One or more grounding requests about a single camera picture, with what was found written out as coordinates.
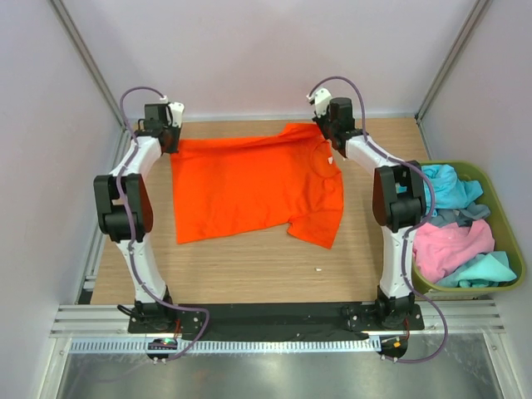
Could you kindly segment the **orange t-shirt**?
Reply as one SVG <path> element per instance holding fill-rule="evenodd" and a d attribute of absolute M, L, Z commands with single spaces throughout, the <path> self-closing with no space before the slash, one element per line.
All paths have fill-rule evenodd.
<path fill-rule="evenodd" d="M 344 209 L 342 172 L 315 125 L 186 139 L 170 166 L 178 244 L 285 224 L 296 239 L 333 246 Z"/>

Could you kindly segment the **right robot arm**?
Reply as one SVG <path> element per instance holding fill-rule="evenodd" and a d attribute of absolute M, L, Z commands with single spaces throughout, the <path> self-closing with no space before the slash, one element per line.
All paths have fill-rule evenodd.
<path fill-rule="evenodd" d="M 308 98 L 313 121 L 334 150 L 373 175 L 372 212 L 382 228 L 383 267 L 374 318 L 385 329 L 403 325 L 415 304 L 411 258 L 415 227 L 426 213 L 421 167 L 397 159 L 355 127 L 352 100 L 323 89 Z"/>

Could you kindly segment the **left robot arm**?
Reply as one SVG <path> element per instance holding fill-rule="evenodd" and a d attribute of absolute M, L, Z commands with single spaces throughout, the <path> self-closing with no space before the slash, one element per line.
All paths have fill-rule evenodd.
<path fill-rule="evenodd" d="M 150 241 L 154 213 L 145 178 L 163 154 L 178 151 L 184 109 L 179 102 L 145 105 L 126 154 L 93 181 L 99 228 L 121 251 L 135 287 L 134 305 L 117 307 L 129 317 L 130 333 L 167 333 L 177 320 Z"/>

